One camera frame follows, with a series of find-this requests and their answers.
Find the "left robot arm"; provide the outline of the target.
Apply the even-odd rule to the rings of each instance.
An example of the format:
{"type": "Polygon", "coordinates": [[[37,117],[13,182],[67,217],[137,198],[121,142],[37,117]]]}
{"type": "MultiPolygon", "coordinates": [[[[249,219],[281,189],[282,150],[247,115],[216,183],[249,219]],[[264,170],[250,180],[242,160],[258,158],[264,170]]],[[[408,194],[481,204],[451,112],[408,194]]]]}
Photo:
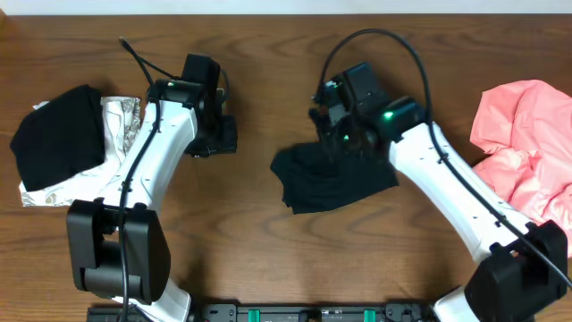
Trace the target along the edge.
{"type": "Polygon", "coordinates": [[[171,279],[171,253],[158,213],[181,157],[237,149],[220,64],[189,54],[181,76],[147,91],[138,137],[112,180],[92,199],[76,199],[67,216],[75,287],[122,304],[109,321],[186,321],[190,295],[171,279]]]}

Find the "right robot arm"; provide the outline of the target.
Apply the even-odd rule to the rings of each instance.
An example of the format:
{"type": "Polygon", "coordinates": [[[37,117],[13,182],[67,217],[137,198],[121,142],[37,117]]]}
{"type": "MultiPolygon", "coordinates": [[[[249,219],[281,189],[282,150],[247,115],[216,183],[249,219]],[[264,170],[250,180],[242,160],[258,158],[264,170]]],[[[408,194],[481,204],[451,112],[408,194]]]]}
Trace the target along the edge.
{"type": "Polygon", "coordinates": [[[370,64],[321,80],[313,116],[323,142],[348,152],[380,152],[446,217],[476,271],[432,306],[438,321],[531,321],[568,291],[566,235],[536,225],[470,169],[428,108],[392,98],[370,64]]]}

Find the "black t-shirt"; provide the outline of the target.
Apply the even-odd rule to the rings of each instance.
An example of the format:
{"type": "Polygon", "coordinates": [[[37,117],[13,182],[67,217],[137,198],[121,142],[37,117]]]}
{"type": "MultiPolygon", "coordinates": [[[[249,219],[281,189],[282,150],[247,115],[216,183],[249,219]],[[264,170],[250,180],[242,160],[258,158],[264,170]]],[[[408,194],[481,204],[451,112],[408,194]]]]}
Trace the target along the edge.
{"type": "Polygon", "coordinates": [[[341,208],[399,184],[388,161],[329,154],[320,143],[279,151],[270,169],[282,183],[282,202],[295,215],[341,208]]]}

